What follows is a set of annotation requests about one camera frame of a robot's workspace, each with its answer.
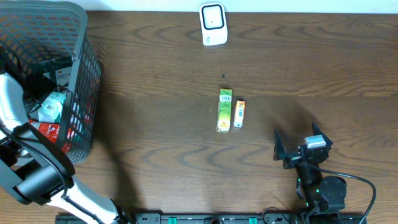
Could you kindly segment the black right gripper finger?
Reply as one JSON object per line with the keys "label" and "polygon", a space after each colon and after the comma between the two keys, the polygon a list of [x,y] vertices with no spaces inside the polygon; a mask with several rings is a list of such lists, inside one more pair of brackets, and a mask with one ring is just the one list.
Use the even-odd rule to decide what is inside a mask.
{"label": "black right gripper finger", "polygon": [[326,134],[324,134],[323,131],[315,123],[312,123],[312,132],[314,136],[321,135],[325,140],[327,146],[333,145],[333,141],[330,138],[328,138]]}
{"label": "black right gripper finger", "polygon": [[285,157],[285,147],[282,143],[282,139],[280,137],[280,134],[278,130],[274,131],[274,155],[273,155],[273,160],[274,161],[279,161],[283,160]]}

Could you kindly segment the small orange candy box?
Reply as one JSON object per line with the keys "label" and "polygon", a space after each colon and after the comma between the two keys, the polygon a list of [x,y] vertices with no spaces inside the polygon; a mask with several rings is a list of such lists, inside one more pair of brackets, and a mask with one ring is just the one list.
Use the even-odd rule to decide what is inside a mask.
{"label": "small orange candy box", "polygon": [[236,102],[236,107],[234,111],[234,122],[233,122],[234,127],[241,128],[243,126],[245,110],[246,110],[246,102],[243,100],[238,100]]}

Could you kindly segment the green snack box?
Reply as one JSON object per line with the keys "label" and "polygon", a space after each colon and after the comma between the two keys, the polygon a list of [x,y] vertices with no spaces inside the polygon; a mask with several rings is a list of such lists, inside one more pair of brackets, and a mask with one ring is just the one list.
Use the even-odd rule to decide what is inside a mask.
{"label": "green snack box", "polygon": [[231,126],[231,108],[232,108],[232,94],[230,89],[222,88],[220,90],[218,102],[218,118],[216,130],[219,133],[227,133]]}

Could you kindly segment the white teal wipes packet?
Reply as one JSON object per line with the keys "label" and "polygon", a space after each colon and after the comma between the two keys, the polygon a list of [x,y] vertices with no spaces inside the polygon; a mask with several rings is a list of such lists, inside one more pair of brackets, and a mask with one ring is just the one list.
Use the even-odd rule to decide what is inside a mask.
{"label": "white teal wipes packet", "polygon": [[64,93],[52,92],[49,94],[38,110],[39,122],[59,124],[65,100],[66,94]]}

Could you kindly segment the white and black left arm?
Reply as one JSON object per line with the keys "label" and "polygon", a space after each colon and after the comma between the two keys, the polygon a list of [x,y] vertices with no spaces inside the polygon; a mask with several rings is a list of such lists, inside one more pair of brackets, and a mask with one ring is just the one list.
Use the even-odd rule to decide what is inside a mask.
{"label": "white and black left arm", "polygon": [[1,187],[20,203],[62,208],[85,223],[133,223],[75,177],[66,153],[30,122],[54,89],[44,76],[23,79],[19,58],[1,49]]}

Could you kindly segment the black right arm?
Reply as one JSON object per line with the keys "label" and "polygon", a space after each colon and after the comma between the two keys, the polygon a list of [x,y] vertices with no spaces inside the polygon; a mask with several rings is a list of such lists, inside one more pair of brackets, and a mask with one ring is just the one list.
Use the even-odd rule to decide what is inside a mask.
{"label": "black right arm", "polygon": [[335,175],[322,176],[319,164],[329,157],[333,142],[312,124],[313,135],[306,137],[305,144],[295,152],[287,152],[278,131],[274,132],[275,161],[282,161],[284,169],[297,172],[296,190],[305,200],[306,209],[291,214],[290,223],[339,223],[338,212],[345,208],[347,183]]}

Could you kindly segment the red snack packet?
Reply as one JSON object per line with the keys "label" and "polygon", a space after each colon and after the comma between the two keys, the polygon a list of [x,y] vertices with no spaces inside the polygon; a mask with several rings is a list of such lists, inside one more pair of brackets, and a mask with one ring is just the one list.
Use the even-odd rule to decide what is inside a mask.
{"label": "red snack packet", "polygon": [[30,119],[29,123],[42,133],[47,139],[56,143],[59,135],[60,125],[55,123],[43,123]]}

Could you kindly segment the green white 3M packet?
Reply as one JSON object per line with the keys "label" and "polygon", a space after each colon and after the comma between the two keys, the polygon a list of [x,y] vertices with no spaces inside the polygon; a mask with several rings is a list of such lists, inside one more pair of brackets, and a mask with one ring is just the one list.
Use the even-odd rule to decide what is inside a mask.
{"label": "green white 3M packet", "polygon": [[43,74],[46,78],[57,85],[58,92],[67,91],[72,67],[65,67],[58,70],[53,70]]}

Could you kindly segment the grey plastic mesh basket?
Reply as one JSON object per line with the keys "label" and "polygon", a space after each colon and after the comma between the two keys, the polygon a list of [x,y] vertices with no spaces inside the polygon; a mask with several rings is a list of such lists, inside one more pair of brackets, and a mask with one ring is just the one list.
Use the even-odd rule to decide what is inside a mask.
{"label": "grey plastic mesh basket", "polygon": [[[74,164],[89,155],[101,85],[87,25],[86,11],[73,2],[1,2],[1,58],[38,100],[51,91],[65,92],[56,145]],[[67,67],[71,75],[64,88],[44,77]]]}

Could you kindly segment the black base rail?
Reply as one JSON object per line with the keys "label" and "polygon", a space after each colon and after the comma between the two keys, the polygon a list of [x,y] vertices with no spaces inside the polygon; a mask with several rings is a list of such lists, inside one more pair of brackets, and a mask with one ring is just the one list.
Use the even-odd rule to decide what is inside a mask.
{"label": "black base rail", "polygon": [[[283,223],[359,223],[362,215],[312,215],[308,222],[292,214],[266,213],[262,215],[161,215],[158,213],[135,214],[137,224],[283,224]],[[74,215],[58,215],[55,217],[56,224],[78,224],[85,223]]]}

